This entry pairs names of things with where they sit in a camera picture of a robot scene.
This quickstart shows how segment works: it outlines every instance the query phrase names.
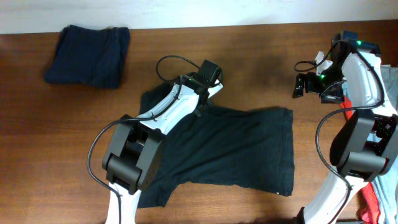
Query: white background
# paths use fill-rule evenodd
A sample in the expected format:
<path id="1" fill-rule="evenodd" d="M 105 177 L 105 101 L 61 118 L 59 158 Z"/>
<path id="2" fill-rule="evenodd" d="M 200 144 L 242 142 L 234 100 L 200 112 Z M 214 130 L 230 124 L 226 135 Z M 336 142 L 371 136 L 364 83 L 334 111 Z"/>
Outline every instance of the white background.
<path id="1" fill-rule="evenodd" d="M 235 26 L 398 18 L 398 0 L 1 0 L 0 33 Z"/>

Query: black cable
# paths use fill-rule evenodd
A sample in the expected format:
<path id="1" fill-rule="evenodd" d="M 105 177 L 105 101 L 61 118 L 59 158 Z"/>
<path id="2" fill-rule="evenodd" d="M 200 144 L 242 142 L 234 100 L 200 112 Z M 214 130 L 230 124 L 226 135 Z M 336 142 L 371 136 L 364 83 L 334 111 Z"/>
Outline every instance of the black cable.
<path id="1" fill-rule="evenodd" d="M 296 66 L 297 66 L 298 64 L 300 64 L 300 63 L 310 63 L 310 64 L 312 64 L 312 65 L 313 65 L 314 63 L 309 62 L 309 61 L 297 62 L 297 63 L 294 65 L 294 70 L 297 71 L 297 72 L 308 72 L 308 71 L 311 71 L 311 70 L 317 68 L 319 65 L 321 65 L 321 64 L 327 59 L 327 57 L 329 56 L 330 52 L 337 46 L 337 43 L 342 43 L 342 44 L 344 43 L 344 44 L 348 44 L 348 45 L 350 44 L 349 42 L 347 42 L 347 41 L 345 41 L 345 40 L 338 40 L 338 41 L 336 41 L 335 43 L 333 43 L 333 45 L 331 46 L 329 52 L 326 54 L 326 56 L 322 59 L 322 61 L 321 61 L 320 63 L 315 64 L 314 67 L 312 67 L 312 68 L 308 68 L 308 69 L 305 69 L 305 70 L 298 70 L 298 69 L 296 68 Z M 333 115 L 335 115 L 335 114 L 342 113 L 342 112 L 345 112 L 345 111 L 351 111 L 351 110 L 373 109 L 373 108 L 377 108 L 377 107 L 379 107 L 379 106 L 381 106 L 381 105 L 384 104 L 384 90 L 383 90 L 382 82 L 381 82 L 379 76 L 377 75 L 377 73 L 376 73 L 376 71 L 374 70 L 373 66 L 371 66 L 371 65 L 369 64 L 369 62 L 361 55 L 361 53 L 360 53 L 356 48 L 353 48 L 353 52 L 354 52 L 355 54 L 358 55 L 358 57 L 365 63 L 365 65 L 368 67 L 368 69 L 369 69 L 369 70 L 371 71 L 371 73 L 374 75 L 374 78 L 376 79 L 377 85 L 378 85 L 379 88 L 380 88 L 381 97 L 380 97 L 380 101 L 378 101 L 375 105 L 371 105 L 371 106 L 354 106 L 354 107 L 350 107 L 350 108 L 343 108 L 343 109 L 339 109 L 339 110 L 332 111 L 331 113 L 327 114 L 327 115 L 319 122 L 319 124 L 318 124 L 317 131 L 316 131 L 316 133 L 315 133 L 315 145 L 316 145 L 316 147 L 317 147 L 317 152 L 318 152 L 319 158 L 321 159 L 321 161 L 323 162 L 323 164 L 326 166 L 326 168 L 328 168 L 328 169 L 330 170 L 330 172 L 332 172 L 332 173 L 335 174 L 337 177 L 339 177 L 342 181 L 345 182 L 345 184 L 346 184 L 346 186 L 347 186 L 347 188 L 348 188 L 348 191 L 347 191 L 347 194 L 346 194 L 346 197 L 345 197 L 345 200 L 344 200 L 343 204 L 340 206 L 340 208 L 338 209 L 337 213 L 336 213 L 335 216 L 329 221 L 328 224 L 333 223 L 333 221 L 336 220 L 336 219 L 338 218 L 340 212 L 344 209 L 345 205 L 348 203 L 349 196 L 351 195 L 351 191 L 352 191 L 353 188 L 352 188 L 351 184 L 348 182 L 348 180 L 347 180 L 345 177 L 343 177 L 342 175 L 340 175 L 336 170 L 334 170 L 334 168 L 332 168 L 332 166 L 329 165 L 329 163 L 327 163 L 327 161 L 326 161 L 325 158 L 323 157 L 322 152 L 321 152 L 321 150 L 320 150 L 320 146 L 319 146 L 319 134 L 320 134 L 320 131 L 321 131 L 321 127 L 322 127 L 322 125 L 325 123 L 325 121 L 326 121 L 328 118 L 330 118 L 331 116 L 333 116 Z"/>
<path id="2" fill-rule="evenodd" d="M 87 155 L 87 170 L 88 173 L 91 175 L 91 177 L 97 181 L 99 184 L 101 184 L 103 187 L 107 188 L 108 190 L 112 191 L 113 193 L 116 194 L 117 198 L 118 198 L 118 207 L 119 207 L 119 224 L 122 223 L 122 211 L 121 211 L 121 196 L 119 194 L 119 192 L 117 192 L 116 190 L 114 190 L 112 187 L 110 187 L 108 184 L 105 184 L 102 180 L 99 180 L 99 178 L 97 178 L 97 176 L 94 175 L 93 171 L 91 170 L 91 155 L 93 153 L 94 147 L 96 145 L 96 143 L 98 142 L 98 140 L 100 139 L 100 137 L 105 133 L 105 131 L 107 131 L 109 128 L 111 128 L 112 126 L 114 126 L 115 124 L 120 124 L 120 123 L 126 123 L 126 122 L 131 122 L 131 121 L 149 121 L 152 119 L 156 119 L 157 117 L 159 117 L 160 115 L 162 115 L 165 111 L 167 111 L 174 103 L 175 101 L 178 99 L 178 96 L 180 95 L 181 92 L 181 88 L 182 88 L 182 76 L 180 76 L 180 82 L 179 82 L 179 88 L 177 93 L 174 96 L 173 101 L 167 105 L 160 113 L 158 113 L 157 115 L 153 115 L 149 118 L 129 118 L 129 119 L 118 119 L 116 121 L 113 121 L 112 123 L 108 124 L 105 128 L 102 129 L 102 131 L 99 132 L 99 134 L 97 135 L 97 137 L 94 139 L 90 150 L 88 151 L 88 155 Z"/>
<path id="3" fill-rule="evenodd" d="M 191 65 L 195 66 L 197 69 L 200 68 L 197 64 L 195 64 L 194 62 L 192 62 L 191 60 L 189 60 L 189 59 L 187 59 L 187 58 L 185 58 L 185 57 L 181 57 L 181 56 L 179 56 L 179 55 L 166 55 L 166 56 L 162 57 L 161 59 L 159 59 L 159 60 L 157 61 L 157 63 L 156 63 L 156 74 L 157 74 L 157 76 L 158 76 L 161 80 L 163 80 L 163 81 L 165 81 L 165 82 L 174 82 L 174 81 L 177 79 L 177 78 L 173 78 L 173 79 L 171 79 L 171 80 L 168 80 L 168 79 L 163 78 L 163 76 L 160 75 L 160 73 L 159 73 L 159 64 L 160 64 L 164 59 L 167 59 L 167 58 L 179 58 L 179 59 L 182 59 L 182 60 L 184 60 L 184 61 L 190 63 Z"/>

